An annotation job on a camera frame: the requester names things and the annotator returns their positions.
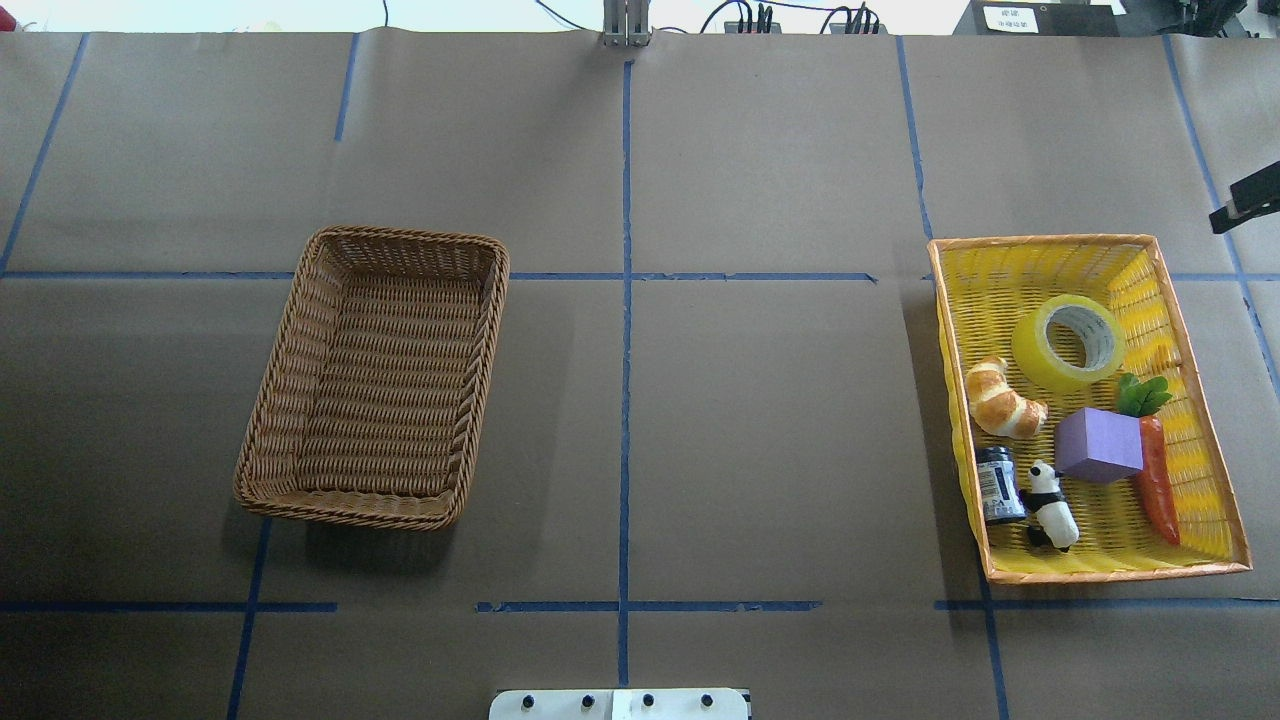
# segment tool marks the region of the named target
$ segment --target purple foam block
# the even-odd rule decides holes
[[[1061,475],[1114,483],[1142,471],[1138,419],[1085,407],[1057,424],[1055,469]]]

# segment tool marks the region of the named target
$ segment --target croissant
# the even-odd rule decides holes
[[[1027,400],[1009,387],[1009,363],[992,355],[965,374],[969,414],[978,427],[993,436],[1030,439],[1044,427],[1048,405]]]

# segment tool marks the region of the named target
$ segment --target yellow tape roll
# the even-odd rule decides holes
[[[1053,351],[1048,325],[1066,325],[1084,345],[1084,366]],[[1014,327],[1014,360],[1027,379],[1056,393],[1075,392],[1115,373],[1124,361],[1124,331],[1110,310],[1088,297],[1059,295]]]

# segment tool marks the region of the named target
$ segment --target blue tape line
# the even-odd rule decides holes
[[[292,281],[293,273],[15,270],[4,277],[20,281]]]
[[[920,160],[920,138],[915,131],[915,108],[911,104],[911,78],[906,72],[906,45],[902,36],[897,42],[897,70],[902,76],[902,102],[906,108],[906,132],[911,138],[911,161],[915,167],[915,193],[920,200],[920,222],[924,224],[924,237],[933,240],[933,223],[929,222],[929,209],[924,205],[924,163]]]
[[[987,625],[987,655],[991,656],[991,678],[996,687],[996,708],[1000,720],[1009,720],[1009,696],[1005,693],[1005,666],[1000,660],[1000,638],[996,634],[996,610],[991,602],[991,585],[987,584],[987,575],[978,564],[978,582],[982,588],[983,620]]]
[[[291,281],[293,273],[287,270],[14,270],[4,273],[5,278],[20,281]],[[1276,275],[1249,275],[1251,279],[1274,281]],[[622,281],[625,273],[511,273],[513,281]],[[878,283],[879,278],[869,273],[631,273],[632,281],[840,281]],[[1199,277],[1175,279],[1203,279]],[[1222,275],[1221,279],[1234,281],[1235,275]]]
[[[244,688],[244,669],[248,666],[248,647],[253,641],[253,618],[257,614],[257,594],[262,587],[262,566],[266,565],[266,546],[271,542],[271,519],[264,518],[257,533],[257,555],[253,557],[253,577],[248,584],[248,602],[244,607],[244,625],[241,628],[241,647],[236,656],[236,674],[232,676],[232,697],[227,702],[227,720],[239,715],[241,691]]]
[[[244,612],[243,602],[0,602],[3,612]]]
[[[820,600],[632,600],[631,612],[809,612],[822,607]],[[617,612],[620,603],[612,601],[534,601],[534,602],[477,602],[476,612]]]
[[[351,33],[351,53],[347,55],[347,78],[342,83],[342,104],[338,105],[338,127],[333,131],[333,141],[342,142],[342,131],[347,127],[347,102],[351,101],[351,78],[356,73],[356,49],[360,47],[360,33]]]
[[[476,612],[617,612],[613,601],[477,602]]]
[[[1101,598],[1060,598],[1060,600],[940,600],[934,610],[965,611],[986,610],[1033,611],[1033,610],[1280,610],[1280,598],[1260,597],[1101,597]]]
[[[27,188],[22,191],[22,200],[18,202],[18,211],[13,217],[13,225],[9,227],[9,238],[5,241],[4,252],[0,254],[0,273],[9,266],[9,258],[13,255],[13,246],[18,242],[18,233],[22,232],[22,220],[27,217],[27,206],[31,205],[31,196],[36,192],[36,182],[40,179],[40,170],[45,167],[49,156],[49,146],[54,142],[54,132],[58,129],[58,120],[67,108],[67,99],[72,94],[72,85],[76,82],[76,73],[79,72],[81,60],[84,59],[84,47],[88,46],[88,33],[81,35],[79,45],[76,47],[76,58],[67,70],[67,79],[63,81],[63,92],[58,96],[58,105],[54,106],[54,115],[49,118],[49,128],[45,129],[45,140],[40,143],[40,152],[36,154],[36,164],[31,167],[31,177],[27,178]]]
[[[622,273],[511,273],[513,281],[621,281]]]
[[[1208,172],[1208,163],[1204,160],[1204,151],[1201,149],[1199,133],[1196,132],[1196,124],[1192,122],[1192,111],[1187,105],[1187,95],[1183,94],[1183,79],[1178,73],[1178,60],[1174,59],[1174,44],[1167,35],[1160,37],[1165,44],[1165,61],[1169,63],[1169,74],[1174,81],[1174,95],[1178,96],[1178,106],[1183,110],[1183,123],[1187,124],[1187,135],[1190,136],[1192,150],[1196,152],[1196,161],[1201,167],[1201,178],[1204,179],[1210,201],[1213,202],[1213,208],[1210,208],[1210,210],[1215,210],[1221,208],[1222,204],[1217,199],[1217,188],[1213,187],[1213,177]]]
[[[257,603],[257,612],[274,612],[274,614],[289,614],[289,612],[337,612],[337,602],[260,602]]]
[[[858,281],[878,283],[868,273],[635,273],[634,279],[649,281]]]
[[[83,614],[128,614],[128,612],[244,612],[243,602],[113,602],[113,601],[17,601],[0,602],[0,615],[9,612],[83,612]],[[262,602],[259,612],[337,612],[335,602]]]
[[[1187,104],[1187,95],[1183,92],[1183,78],[1178,72],[1178,59],[1174,56],[1174,42],[1167,35],[1162,36],[1165,44],[1165,60],[1169,63],[1169,77],[1174,82],[1174,95],[1178,96],[1178,106],[1183,111],[1183,123],[1187,126],[1187,136],[1192,141],[1192,150],[1196,152],[1196,161],[1201,168],[1201,177],[1204,179],[1204,188],[1208,191],[1210,201],[1212,202],[1211,210],[1222,206],[1222,201],[1217,195],[1217,186],[1213,183],[1213,176],[1208,170],[1208,161],[1204,159],[1204,150],[1201,147],[1199,133],[1196,132],[1196,122],[1192,119],[1190,106]],[[1240,286],[1240,295],[1244,297],[1245,311],[1249,314],[1249,322],[1253,325],[1253,337],[1258,341],[1258,350],[1262,352],[1262,363],[1267,368],[1267,375],[1271,378],[1271,389],[1275,392],[1276,398],[1280,400],[1280,373],[1276,373],[1275,356],[1271,354],[1271,343],[1267,342],[1267,334],[1262,329],[1262,320],[1258,318],[1258,305],[1253,300],[1253,291],[1249,290],[1249,282],[1244,273],[1244,265],[1240,263],[1240,255],[1235,249],[1235,238],[1230,232],[1222,233],[1222,241],[1226,243],[1226,254],[1231,259],[1231,269],[1235,272],[1236,282]]]
[[[631,594],[631,70],[622,64],[622,447],[618,462],[618,687],[630,684]]]
[[[1183,282],[1236,282],[1233,273],[1170,273],[1169,277]]]
[[[628,603],[632,612],[809,612],[822,607],[819,600],[748,601],[666,601],[641,600]]]

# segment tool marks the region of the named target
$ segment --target toy carrot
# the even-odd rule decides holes
[[[1178,512],[1174,509],[1174,488],[1169,482],[1165,427],[1156,416],[1160,406],[1172,397],[1169,392],[1169,380],[1165,378],[1156,375],[1143,383],[1133,373],[1125,373],[1120,378],[1120,389],[1116,393],[1116,411],[1138,418],[1138,428],[1142,432],[1142,471],[1133,477],[1133,487],[1142,498],[1147,519],[1169,544],[1181,544]]]

